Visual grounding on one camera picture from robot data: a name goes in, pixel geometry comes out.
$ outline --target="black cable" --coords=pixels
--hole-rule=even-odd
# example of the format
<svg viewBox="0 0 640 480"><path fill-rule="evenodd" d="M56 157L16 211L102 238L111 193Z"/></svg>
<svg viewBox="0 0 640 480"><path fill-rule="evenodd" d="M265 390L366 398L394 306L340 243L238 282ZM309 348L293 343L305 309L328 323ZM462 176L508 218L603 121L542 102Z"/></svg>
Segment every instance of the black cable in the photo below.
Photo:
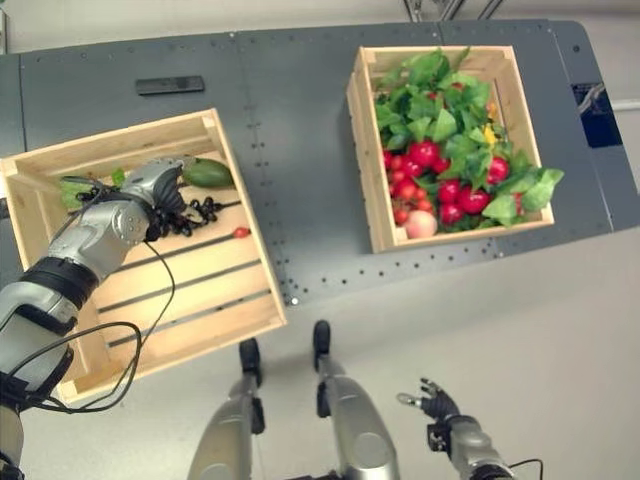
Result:
<svg viewBox="0 0 640 480"><path fill-rule="evenodd" d="M62 233L63 231L64 231L64 227L59 231L59 233ZM106 328L111 328L111 327L116 327L116 326L124 326L124 327L131 328L135 333L136 351L135 351L131 361L127 365L127 368L122 372L122 375L120 376L120 378L118 378L118 381L116 382L114 387L111 389L111 391L109 393L107 393L105 395L102 395L101 397L98 397L97 399L92 400L92 401L90 401L90 402L88 402L88 403L86 403L86 404L84 404L84 405L82 405L82 406L80 406L78 408L68 407L63 402L61 402L60 400L58 400L58 399L56 399L56 398L54 398L54 397L52 397L50 395L44 397L44 396L38 395L38 394L36 394L34 392L26 392L27 393L27 404L29 406L32 406L34 408L40 408L42 410L50 410L50 411L54 411L54 412L63 412L63 413L68 413L68 414L73 414L73 413L95 413L95 412L103 412L103 411L108 410L109 408L117 405L120 402L120 400L122 400L124 398L124 396L127 394L127 392L129 391L129 388L131 387L131 384L133 383L133 380L135 378L136 370L137 370L137 367L138 367L138 362L140 360L140 355L142 353L142 347L144 347L145 343L149 339L149 336L153 333L154 329L156 328L156 326L158 325L158 323L162 319L163 315L167 311L167 308L169 308L169 305L173 301L173 297L175 296L175 291L176 291L175 278L173 277L173 273L171 272L171 269L169 268L169 265L167 264L167 261L148 242L145 242L145 245L156 255L156 257L158 257L158 259L162 262L162 265L164 266L165 270L167 271L167 274L169 275L169 278L171 280L171 293L170 293L169 298L167 299L167 302L165 303L164 307L160 311L160 314L155 319L155 321L151 324L151 327L149 328L149 330L145 334L144 338L142 338L142 333L140 332L140 329L138 328L138 326L133 324L133 323L130 323L130 322L110 322L110 323L105 323L105 324L102 324L102 325L97 325L95 327L83 330L81 332L74 333L74 334L72 334L72 335L70 335L68 337L61 338L60 340L57 340L57 341L47 345L46 347L43 347L40 350L32 353L31 355L26 357L24 360L22 360L20 363L18 363L9 372L9 374L7 375L8 380L10 380L11 378L13 378L15 376L15 374L20 369L22 369L25 365L27 365L28 363L32 362L36 358L38 358L40 355L43 355L43 354L53 350L54 348L59 347L60 345L64 345L65 343L68 343L68 342L70 342L72 340L75 340L76 338L80 338L80 337L83 337L85 335L90 335L90 334L92 334L92 333L94 333L96 331L104 330ZM122 389L122 391L120 392L120 394L116 397L115 400L113 400L112 402L108 403L107 405L103 405L103 406L99 406L99 407L92 407L92 405L95 405L96 403L101 402L103 400L106 400L106 399L110 398L111 396L113 396L115 394L115 392L118 390L118 388L120 387L120 385L122 384L122 382L125 379L125 377L127 378L125 386ZM13 399L21 400L22 403L24 403L24 398L23 399L18 399L18 398L14 397ZM46 401L54 403L55 405L49 405L49 404L44 403Z"/></svg>
<svg viewBox="0 0 640 480"><path fill-rule="evenodd" d="M529 458L527 460L523 460L521 462L509 465L509 468L517 468L517 467L520 467L522 465L527 465L529 463L537 463L537 464L540 465L540 474L538 475L538 478L540 480L542 480L542 477L544 476L544 462L542 460L540 460L539 458Z"/></svg>

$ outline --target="metal tabletop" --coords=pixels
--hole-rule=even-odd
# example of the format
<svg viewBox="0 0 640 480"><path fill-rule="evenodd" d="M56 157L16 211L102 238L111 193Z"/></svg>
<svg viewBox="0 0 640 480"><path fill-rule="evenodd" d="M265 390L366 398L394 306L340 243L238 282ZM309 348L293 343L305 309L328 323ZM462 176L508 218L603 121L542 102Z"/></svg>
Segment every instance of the metal tabletop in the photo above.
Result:
<svg viewBox="0 0 640 480"><path fill-rule="evenodd" d="M346 86L359 46L513 45L542 162L566 176L552 227L374 255ZM201 75L204 92L140 97L139 78ZM0 155L216 107L287 300L308 302L640 224L624 148L591 148L575 85L601 82L584 29L546 20L192 35L0 57ZM610 120L615 130L615 121ZM0 285L18 273L0 220Z"/></svg>

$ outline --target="metal bar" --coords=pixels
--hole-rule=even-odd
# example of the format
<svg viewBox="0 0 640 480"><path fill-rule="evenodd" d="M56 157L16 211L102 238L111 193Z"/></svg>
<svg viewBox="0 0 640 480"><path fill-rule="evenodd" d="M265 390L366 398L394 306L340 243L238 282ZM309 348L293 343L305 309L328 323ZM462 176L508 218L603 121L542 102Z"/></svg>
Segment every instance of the metal bar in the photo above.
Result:
<svg viewBox="0 0 640 480"><path fill-rule="evenodd" d="M453 20L467 0L450 0L440 14L440 21Z"/></svg>
<svg viewBox="0 0 640 480"><path fill-rule="evenodd" d="M7 46L7 14L0 8L0 55L9 53Z"/></svg>
<svg viewBox="0 0 640 480"><path fill-rule="evenodd" d="M502 2L503 0L489 0L478 15L478 20L489 20L496 12L498 7L502 5Z"/></svg>
<svg viewBox="0 0 640 480"><path fill-rule="evenodd" d="M422 0L403 0L411 22L422 21Z"/></svg>

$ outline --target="radish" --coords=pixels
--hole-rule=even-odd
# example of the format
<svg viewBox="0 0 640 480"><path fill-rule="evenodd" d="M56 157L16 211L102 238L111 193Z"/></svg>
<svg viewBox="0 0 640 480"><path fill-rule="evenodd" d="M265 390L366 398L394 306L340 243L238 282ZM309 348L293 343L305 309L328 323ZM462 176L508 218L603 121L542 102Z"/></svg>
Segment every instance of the radish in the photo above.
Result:
<svg viewBox="0 0 640 480"><path fill-rule="evenodd" d="M470 186L462 187L458 194L458 205L466 213L476 214L489 204L489 194L482 189L471 190Z"/></svg>
<svg viewBox="0 0 640 480"><path fill-rule="evenodd" d="M438 230L438 221L428 212L414 210L404 224L409 238L432 237Z"/></svg>
<svg viewBox="0 0 640 480"><path fill-rule="evenodd" d="M407 157L423 168L428 168L440 157L438 145L425 140L424 142L413 143L409 146Z"/></svg>
<svg viewBox="0 0 640 480"><path fill-rule="evenodd" d="M443 181L438 187L438 200L442 203L455 203L460 193L460 180L453 178Z"/></svg>
<svg viewBox="0 0 640 480"><path fill-rule="evenodd" d="M462 209L453 204L442 205L440 207L440 221L443 225L453 225L464 217Z"/></svg>
<svg viewBox="0 0 640 480"><path fill-rule="evenodd" d="M489 165L487 182L491 185L500 183L509 175L509 164L502 157L493 157Z"/></svg>
<svg viewBox="0 0 640 480"><path fill-rule="evenodd" d="M451 160L448 158L438 157L431 164L431 170L436 173L442 173L451 166Z"/></svg>

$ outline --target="small red tomato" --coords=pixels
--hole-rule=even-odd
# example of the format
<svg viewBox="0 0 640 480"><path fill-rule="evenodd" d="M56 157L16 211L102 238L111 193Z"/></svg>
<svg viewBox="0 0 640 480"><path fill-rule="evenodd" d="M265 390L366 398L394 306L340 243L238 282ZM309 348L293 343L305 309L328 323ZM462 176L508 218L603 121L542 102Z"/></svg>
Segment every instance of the small red tomato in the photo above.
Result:
<svg viewBox="0 0 640 480"><path fill-rule="evenodd" d="M407 178L419 177L422 175L422 171L424 170L418 163L409 159L409 157L404 157L402 162L401 171L407 176Z"/></svg>
<svg viewBox="0 0 640 480"><path fill-rule="evenodd" d="M395 155L394 157L391 158L391 161L389 162L389 168L391 170L400 170L402 168L402 159L404 157L402 155Z"/></svg>
<svg viewBox="0 0 640 480"><path fill-rule="evenodd" d="M509 164L502 157L493 157L489 165L487 182L491 185L502 182L509 175Z"/></svg>
<svg viewBox="0 0 640 480"><path fill-rule="evenodd" d="M462 209L452 203L440 207L440 222L443 225L452 225L464 217Z"/></svg>
<svg viewBox="0 0 640 480"><path fill-rule="evenodd" d="M431 164L431 170L433 170L436 173L442 173L450 166L451 166L451 160L449 160L448 158L438 157Z"/></svg>
<svg viewBox="0 0 640 480"><path fill-rule="evenodd" d="M438 187L438 200L445 204L455 203L460 193L460 181L457 178L443 181Z"/></svg>
<svg viewBox="0 0 640 480"><path fill-rule="evenodd" d="M416 193L413 195L413 198L415 198L416 200L426 200L427 199L427 192L424 191L421 188L418 188L416 190Z"/></svg>
<svg viewBox="0 0 640 480"><path fill-rule="evenodd" d="M514 193L513 198L516 201L516 215L524 215L524 208L522 208L522 194Z"/></svg>
<svg viewBox="0 0 640 480"><path fill-rule="evenodd" d="M428 168L440 157L438 145L428 140L412 143L407 151L407 157L423 168Z"/></svg>
<svg viewBox="0 0 640 480"><path fill-rule="evenodd" d="M251 233L251 230L249 230L247 227L238 227L233 231L233 236L234 238L245 238L247 236L249 236L249 234Z"/></svg>
<svg viewBox="0 0 640 480"><path fill-rule="evenodd" d="M394 208L393 209L393 220L396 222L396 225L402 225L409 218L409 212L407 212L403 208Z"/></svg>
<svg viewBox="0 0 640 480"><path fill-rule="evenodd" d="M476 214L484 210L489 203L489 194L482 189L471 190L470 186L462 187L458 195L458 205L466 213Z"/></svg>
<svg viewBox="0 0 640 480"><path fill-rule="evenodd" d="M402 185L396 186L395 193L396 197L409 201L416 193L416 186L413 183L404 183L403 181Z"/></svg>
<svg viewBox="0 0 640 480"><path fill-rule="evenodd" d="M416 210L433 213L433 205L431 205L431 202L427 199L418 200L416 202Z"/></svg>
<svg viewBox="0 0 640 480"><path fill-rule="evenodd" d="M384 159L384 168L389 170L391 168L391 159L393 158L393 153L391 153L389 150L383 150L382 157Z"/></svg>
<svg viewBox="0 0 640 480"><path fill-rule="evenodd" d="M399 183L405 178L407 178L407 176L402 170L395 170L391 172L391 175L389 175L389 177L390 177L391 183Z"/></svg>

